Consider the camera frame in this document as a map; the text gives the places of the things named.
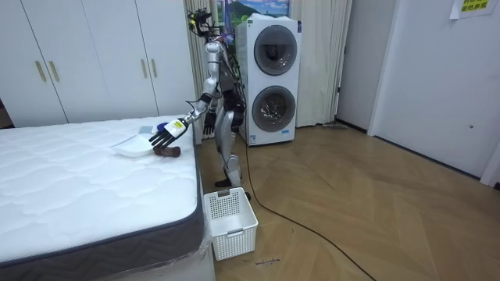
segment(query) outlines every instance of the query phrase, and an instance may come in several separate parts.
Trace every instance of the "gold door handle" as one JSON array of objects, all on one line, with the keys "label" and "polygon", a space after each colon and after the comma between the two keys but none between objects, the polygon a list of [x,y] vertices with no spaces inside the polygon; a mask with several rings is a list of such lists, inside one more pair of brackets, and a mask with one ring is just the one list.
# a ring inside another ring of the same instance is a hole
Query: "gold door handle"
[{"label": "gold door handle", "polygon": [[155,75],[156,78],[158,75],[156,74],[156,64],[154,59],[151,60],[151,64],[153,65],[153,75]]},{"label": "gold door handle", "polygon": [[144,64],[144,59],[141,59],[142,64],[142,73],[144,74],[144,78],[148,78],[148,73],[146,72],[146,65]]},{"label": "gold door handle", "polygon": [[34,62],[34,64],[37,66],[38,68],[38,73],[40,73],[40,78],[42,81],[44,82],[47,82],[47,78],[45,78],[45,73],[44,73],[44,70],[41,68],[41,64],[39,61],[36,61]]},{"label": "gold door handle", "polygon": [[55,81],[59,82],[59,75],[57,75],[57,71],[55,70],[54,62],[49,61],[48,64],[50,65],[50,68],[52,69],[52,73],[54,74]]}]

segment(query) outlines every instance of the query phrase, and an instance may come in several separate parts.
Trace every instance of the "stacked washer dryer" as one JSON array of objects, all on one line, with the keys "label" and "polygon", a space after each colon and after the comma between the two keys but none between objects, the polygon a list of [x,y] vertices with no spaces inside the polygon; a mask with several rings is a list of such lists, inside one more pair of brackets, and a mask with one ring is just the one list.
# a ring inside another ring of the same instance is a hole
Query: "stacked washer dryer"
[{"label": "stacked washer dryer", "polygon": [[245,85],[247,145],[295,137],[302,23],[252,15],[237,27],[237,58]]}]

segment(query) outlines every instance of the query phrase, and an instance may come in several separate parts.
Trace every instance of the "white laundry basket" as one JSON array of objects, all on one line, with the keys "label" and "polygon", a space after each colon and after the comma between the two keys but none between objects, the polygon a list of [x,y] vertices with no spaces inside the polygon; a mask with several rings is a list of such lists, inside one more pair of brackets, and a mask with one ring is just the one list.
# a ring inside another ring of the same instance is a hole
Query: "white laundry basket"
[{"label": "white laundry basket", "polygon": [[255,250],[259,222],[243,188],[205,194],[205,207],[217,261]]}]

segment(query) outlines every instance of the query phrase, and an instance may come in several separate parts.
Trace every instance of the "washing machine door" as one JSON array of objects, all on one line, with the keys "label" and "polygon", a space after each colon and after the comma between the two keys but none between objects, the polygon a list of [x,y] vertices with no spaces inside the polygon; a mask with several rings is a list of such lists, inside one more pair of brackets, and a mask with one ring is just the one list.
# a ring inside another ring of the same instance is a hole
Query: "washing machine door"
[{"label": "washing machine door", "polygon": [[280,131],[295,116],[295,98],[284,87],[268,87],[253,101],[252,114],[260,129],[266,132]]},{"label": "washing machine door", "polygon": [[286,73],[297,58],[297,41],[293,33],[281,25],[263,30],[255,41],[254,56],[257,66],[272,76]]}]

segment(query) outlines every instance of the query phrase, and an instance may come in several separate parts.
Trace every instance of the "white mattress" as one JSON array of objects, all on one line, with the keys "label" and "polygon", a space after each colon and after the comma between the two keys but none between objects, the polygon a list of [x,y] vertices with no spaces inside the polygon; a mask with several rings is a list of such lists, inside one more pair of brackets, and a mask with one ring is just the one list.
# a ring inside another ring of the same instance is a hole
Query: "white mattress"
[{"label": "white mattress", "polygon": [[197,207],[193,133],[179,158],[110,147],[179,116],[0,130],[0,262],[176,222]]}]

